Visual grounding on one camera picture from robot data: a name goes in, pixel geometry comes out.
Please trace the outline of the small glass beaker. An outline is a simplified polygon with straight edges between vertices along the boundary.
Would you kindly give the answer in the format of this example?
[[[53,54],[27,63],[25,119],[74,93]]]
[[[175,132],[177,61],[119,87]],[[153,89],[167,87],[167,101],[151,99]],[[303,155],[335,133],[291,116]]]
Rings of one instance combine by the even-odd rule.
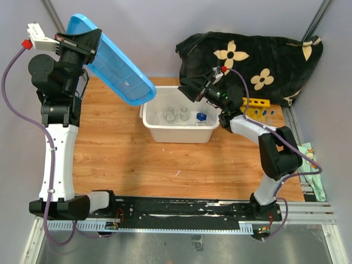
[[[188,108],[182,107],[180,109],[180,119],[185,122],[185,121],[188,121],[189,118],[190,118],[190,113],[189,113]]]

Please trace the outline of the blue plastic lid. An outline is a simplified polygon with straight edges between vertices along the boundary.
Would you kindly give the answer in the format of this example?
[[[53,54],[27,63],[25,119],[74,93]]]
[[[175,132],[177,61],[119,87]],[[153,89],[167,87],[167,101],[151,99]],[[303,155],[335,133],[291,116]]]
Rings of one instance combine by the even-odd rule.
[[[152,81],[104,33],[95,59],[87,67],[131,106],[143,105],[156,96]]]

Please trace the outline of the white plastic bin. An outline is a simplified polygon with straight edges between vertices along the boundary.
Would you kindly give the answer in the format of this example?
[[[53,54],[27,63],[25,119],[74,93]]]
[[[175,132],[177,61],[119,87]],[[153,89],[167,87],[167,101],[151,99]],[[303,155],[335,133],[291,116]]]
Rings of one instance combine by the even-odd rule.
[[[204,98],[200,102],[189,101],[177,86],[157,86],[156,90],[155,98],[143,104],[140,109],[143,125],[149,129],[155,142],[203,144],[210,140],[213,131],[219,127],[219,109],[208,104]],[[174,123],[199,122],[196,114],[204,112],[207,114],[207,119],[204,121],[207,126],[189,127],[167,123],[163,117],[167,107],[173,107],[178,114],[178,119]],[[185,122],[180,119],[182,107],[187,107],[190,113],[189,120]]]

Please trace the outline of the glass conical flask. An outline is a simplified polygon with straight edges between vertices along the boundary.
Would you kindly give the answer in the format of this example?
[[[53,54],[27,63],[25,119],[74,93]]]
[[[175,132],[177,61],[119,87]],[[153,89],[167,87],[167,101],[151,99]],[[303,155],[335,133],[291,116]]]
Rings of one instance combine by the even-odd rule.
[[[167,123],[174,123],[178,119],[178,114],[173,107],[167,107],[163,112],[163,117]]]

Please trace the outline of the yellow test tube rack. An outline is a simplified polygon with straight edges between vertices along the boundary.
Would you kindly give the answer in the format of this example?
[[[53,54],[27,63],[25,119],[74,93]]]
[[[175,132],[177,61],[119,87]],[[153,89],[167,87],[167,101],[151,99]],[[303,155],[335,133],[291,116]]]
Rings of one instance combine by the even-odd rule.
[[[243,105],[240,110],[248,117],[255,119],[263,116],[264,111],[268,111],[270,106],[270,100],[249,98],[249,102],[247,102],[247,98],[243,97]]]

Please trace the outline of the clear plastic tube rack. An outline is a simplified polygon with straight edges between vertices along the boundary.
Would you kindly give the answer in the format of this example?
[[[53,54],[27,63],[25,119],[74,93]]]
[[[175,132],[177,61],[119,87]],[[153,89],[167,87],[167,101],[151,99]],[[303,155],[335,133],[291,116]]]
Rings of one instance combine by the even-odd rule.
[[[265,125],[274,126],[273,117],[271,115],[262,115],[259,117],[258,121]]]

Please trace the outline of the metal crucible tongs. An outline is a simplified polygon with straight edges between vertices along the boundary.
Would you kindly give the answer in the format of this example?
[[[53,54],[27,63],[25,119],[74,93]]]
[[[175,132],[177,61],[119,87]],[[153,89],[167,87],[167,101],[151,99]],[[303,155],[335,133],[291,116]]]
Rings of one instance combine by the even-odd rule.
[[[206,122],[195,122],[195,123],[174,123],[177,126],[184,126],[184,127],[206,127]]]

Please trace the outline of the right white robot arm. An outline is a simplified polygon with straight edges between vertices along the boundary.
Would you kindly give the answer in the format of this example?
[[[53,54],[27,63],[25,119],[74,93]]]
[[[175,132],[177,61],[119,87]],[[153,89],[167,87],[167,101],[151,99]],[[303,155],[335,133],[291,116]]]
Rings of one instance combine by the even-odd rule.
[[[250,196],[246,213],[261,220],[274,207],[284,177],[293,174],[302,165],[303,159],[292,131],[287,126],[266,126],[245,115],[241,110],[244,103],[242,88],[233,85],[222,91],[216,85],[222,77],[221,69],[216,67],[207,75],[181,78],[178,89],[191,102],[205,99],[214,108],[219,108],[218,119],[223,129],[241,135],[259,147],[264,175],[259,187]]]

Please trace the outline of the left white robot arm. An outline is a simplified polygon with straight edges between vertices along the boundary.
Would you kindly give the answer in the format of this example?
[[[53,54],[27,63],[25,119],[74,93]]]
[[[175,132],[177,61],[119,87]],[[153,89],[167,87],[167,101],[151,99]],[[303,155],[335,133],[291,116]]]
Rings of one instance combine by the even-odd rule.
[[[102,31],[56,34],[54,52],[34,56],[28,65],[31,82],[41,103],[39,128],[45,134],[43,182],[38,199],[29,203],[31,214],[50,220],[85,220],[98,212],[107,218],[118,211],[112,190],[77,195],[73,184],[74,146],[80,125],[82,99],[76,95],[84,66],[95,59]]]

